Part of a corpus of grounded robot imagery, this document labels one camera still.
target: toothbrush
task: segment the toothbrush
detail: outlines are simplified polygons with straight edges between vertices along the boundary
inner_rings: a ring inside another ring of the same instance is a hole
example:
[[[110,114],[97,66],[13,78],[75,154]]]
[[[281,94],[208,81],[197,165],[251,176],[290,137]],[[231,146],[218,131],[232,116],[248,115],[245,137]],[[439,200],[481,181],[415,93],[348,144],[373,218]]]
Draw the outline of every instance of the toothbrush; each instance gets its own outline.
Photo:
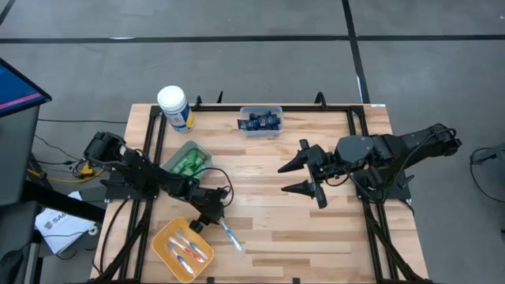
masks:
[[[168,249],[174,254],[174,256],[179,260],[182,266],[186,269],[188,273],[191,275],[195,275],[195,271],[185,262],[185,260],[180,256],[177,252],[175,252],[174,246],[170,245]]]
[[[177,231],[177,236],[183,240],[186,244],[188,244],[190,247],[192,247],[194,250],[196,250],[196,252],[198,252],[203,258],[205,258],[206,260],[208,260],[208,257],[207,255],[205,254],[205,252],[202,252],[201,249],[199,249],[195,243],[193,243],[192,241],[188,241],[186,240],[186,238],[184,237],[184,235],[182,234],[182,231],[181,230],[178,230]]]
[[[226,234],[228,235],[228,237],[230,238],[231,242],[234,243],[235,245],[235,248],[238,250],[238,251],[242,251],[242,246],[238,243],[237,239],[235,238],[235,236],[231,233],[231,230],[228,229],[228,226],[224,223],[224,220],[223,219],[220,219],[219,220],[219,224],[221,224],[221,226],[223,226],[224,230],[226,231]]]
[[[201,258],[199,255],[197,255],[196,253],[194,253],[191,249],[189,248],[186,248],[184,245],[181,245],[180,242],[178,242],[176,239],[174,239],[173,237],[169,237],[169,240],[172,244],[178,246],[179,248],[181,248],[184,252],[190,254],[192,257],[195,258],[196,261],[198,261],[199,263],[204,263],[205,260],[203,258]]]

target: white lid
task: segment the white lid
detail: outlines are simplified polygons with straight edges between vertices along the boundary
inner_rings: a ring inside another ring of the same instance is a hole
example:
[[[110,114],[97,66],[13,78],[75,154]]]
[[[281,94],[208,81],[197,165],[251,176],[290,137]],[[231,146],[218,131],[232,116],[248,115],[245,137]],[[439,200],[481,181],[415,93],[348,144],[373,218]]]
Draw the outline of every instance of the white lid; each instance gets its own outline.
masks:
[[[179,110],[186,104],[186,97],[178,86],[167,86],[159,91],[158,103],[165,110]]]

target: concrete floor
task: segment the concrete floor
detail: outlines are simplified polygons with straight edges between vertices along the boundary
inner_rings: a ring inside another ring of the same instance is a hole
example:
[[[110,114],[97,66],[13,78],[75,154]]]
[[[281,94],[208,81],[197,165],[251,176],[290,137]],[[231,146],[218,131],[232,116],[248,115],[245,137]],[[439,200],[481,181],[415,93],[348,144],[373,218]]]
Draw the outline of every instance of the concrete floor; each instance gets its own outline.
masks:
[[[350,4],[358,35],[505,31],[505,4],[499,0]],[[16,0],[0,38],[346,34],[343,15],[341,2],[332,0]],[[505,42],[359,46],[371,102],[387,104],[396,133],[439,121],[456,128],[463,142],[457,155],[408,170],[416,176],[410,188],[430,277],[502,283],[505,244],[499,231],[505,228],[505,205],[478,192],[468,157],[475,148],[505,142]],[[168,84],[181,86],[191,101],[201,95],[214,102],[223,90],[226,103],[310,103],[318,91],[331,103],[360,102],[348,42],[0,44],[0,56],[53,96],[41,107],[41,118],[125,121],[132,103],[155,102],[157,91]],[[96,131],[121,134],[124,127],[40,122],[37,133],[80,155]],[[33,151],[41,160],[65,159],[37,140]],[[493,162],[476,169],[482,187],[505,200],[502,172]],[[62,192],[76,190],[54,185]],[[47,257],[43,283],[85,281],[93,255],[79,251],[68,261]]]

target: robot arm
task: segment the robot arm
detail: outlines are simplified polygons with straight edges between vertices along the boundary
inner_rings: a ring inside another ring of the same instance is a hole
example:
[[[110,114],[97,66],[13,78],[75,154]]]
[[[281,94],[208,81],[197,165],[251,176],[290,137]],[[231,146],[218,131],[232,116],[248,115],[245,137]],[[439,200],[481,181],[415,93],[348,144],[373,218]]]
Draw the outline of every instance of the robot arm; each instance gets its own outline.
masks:
[[[316,198],[320,208],[327,206],[326,196],[320,183],[343,174],[363,174],[367,191],[384,192],[395,185],[404,169],[428,157],[453,155],[461,145],[455,131],[436,124],[427,129],[403,136],[390,134],[376,136],[348,136],[339,140],[335,152],[325,152],[319,145],[309,147],[307,140],[300,140],[301,151],[278,172],[303,169],[307,164],[312,182],[304,181],[282,188]]]
[[[200,180],[181,174],[172,174],[152,163],[138,149],[126,147],[126,142],[112,133],[97,133],[84,151],[84,157],[98,166],[113,167],[136,190],[157,195],[161,189],[169,196],[195,207],[201,216],[198,223],[217,223],[224,216],[224,200],[228,194],[223,188],[204,189]],[[192,223],[192,229],[201,226]]]

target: wooden tabletop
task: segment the wooden tabletop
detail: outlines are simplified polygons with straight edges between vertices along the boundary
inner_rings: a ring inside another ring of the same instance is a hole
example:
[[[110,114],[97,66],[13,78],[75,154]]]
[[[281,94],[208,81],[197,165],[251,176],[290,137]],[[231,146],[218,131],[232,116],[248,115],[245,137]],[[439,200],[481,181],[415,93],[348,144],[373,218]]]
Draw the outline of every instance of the wooden tabletop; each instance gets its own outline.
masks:
[[[151,104],[132,106],[125,132],[131,148],[144,145],[150,108]],[[370,134],[391,133],[384,106],[364,105],[364,108]],[[201,235],[214,248],[215,257],[195,282],[205,282],[207,277],[215,277],[216,282],[291,282],[292,278],[300,278],[302,282],[375,282],[363,207],[351,181],[338,188],[323,185],[328,206],[322,210],[307,196],[280,190],[309,178],[307,170],[277,173],[280,166],[296,155],[300,139],[334,151],[339,138],[349,136],[345,113],[285,112],[284,132],[275,139],[245,138],[237,130],[238,112],[194,114],[196,124],[189,133],[176,133],[167,125],[161,164],[188,140],[211,152],[214,165],[225,170],[233,182],[235,198],[225,210],[225,220],[245,248],[245,253],[237,252],[221,227],[206,227]],[[209,172],[201,183],[215,188],[226,185],[226,179],[220,172]],[[107,206],[103,228],[109,226],[120,203],[115,201]],[[129,201],[125,205],[114,223],[107,241],[105,264],[123,246],[131,204]],[[427,278],[412,212],[395,200],[386,202],[385,208],[393,244],[413,270]],[[160,194],[154,202],[142,282],[177,281],[151,249],[151,239],[172,218],[184,216],[190,221],[198,215],[190,205]],[[95,263],[99,262],[104,234],[102,230]],[[387,277],[381,245],[380,251]],[[137,245],[130,256],[129,277],[133,276],[136,258]]]

